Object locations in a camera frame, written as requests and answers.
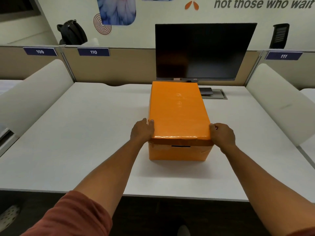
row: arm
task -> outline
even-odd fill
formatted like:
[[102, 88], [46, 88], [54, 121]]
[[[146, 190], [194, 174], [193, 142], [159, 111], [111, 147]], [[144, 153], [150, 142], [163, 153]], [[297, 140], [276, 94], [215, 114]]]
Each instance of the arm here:
[[315, 205], [272, 177], [235, 145], [227, 125], [210, 125], [211, 139], [226, 155], [251, 205], [272, 235], [315, 227]]
[[135, 124], [130, 140], [110, 158], [89, 173], [74, 190], [103, 206], [112, 217], [124, 193], [136, 157], [154, 133], [153, 120]]

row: blue number plate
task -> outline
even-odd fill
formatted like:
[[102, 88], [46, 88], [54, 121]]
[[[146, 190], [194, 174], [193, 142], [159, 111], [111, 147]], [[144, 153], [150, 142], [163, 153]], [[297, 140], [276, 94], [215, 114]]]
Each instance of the blue number plate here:
[[272, 60], [298, 60], [303, 52], [277, 52], [277, 51], [270, 51], [268, 52], [265, 59], [272, 59]]
[[82, 56], [110, 56], [108, 48], [77, 48]]
[[46, 56], [58, 56], [55, 48], [44, 47], [23, 47], [28, 55], [46, 55]]

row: forearm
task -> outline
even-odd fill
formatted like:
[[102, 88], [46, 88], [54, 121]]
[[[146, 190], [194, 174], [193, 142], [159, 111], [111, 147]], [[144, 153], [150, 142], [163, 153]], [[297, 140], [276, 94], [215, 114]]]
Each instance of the forearm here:
[[137, 139], [128, 141], [89, 173], [74, 190], [98, 202], [113, 216], [143, 144]]
[[226, 154], [251, 205], [272, 235], [315, 226], [315, 206], [268, 174], [236, 146]]

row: orange box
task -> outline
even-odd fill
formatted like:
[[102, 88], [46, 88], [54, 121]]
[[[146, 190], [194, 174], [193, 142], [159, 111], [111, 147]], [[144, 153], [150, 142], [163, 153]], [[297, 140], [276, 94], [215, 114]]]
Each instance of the orange box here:
[[152, 83], [150, 160], [205, 161], [213, 147], [210, 120], [197, 83]]

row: box lid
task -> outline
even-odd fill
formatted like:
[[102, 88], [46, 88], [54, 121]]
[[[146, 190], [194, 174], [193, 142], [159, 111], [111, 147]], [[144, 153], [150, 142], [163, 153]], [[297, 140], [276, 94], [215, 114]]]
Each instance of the box lid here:
[[211, 146], [210, 120], [197, 83], [152, 83], [149, 119], [154, 120], [151, 143]]

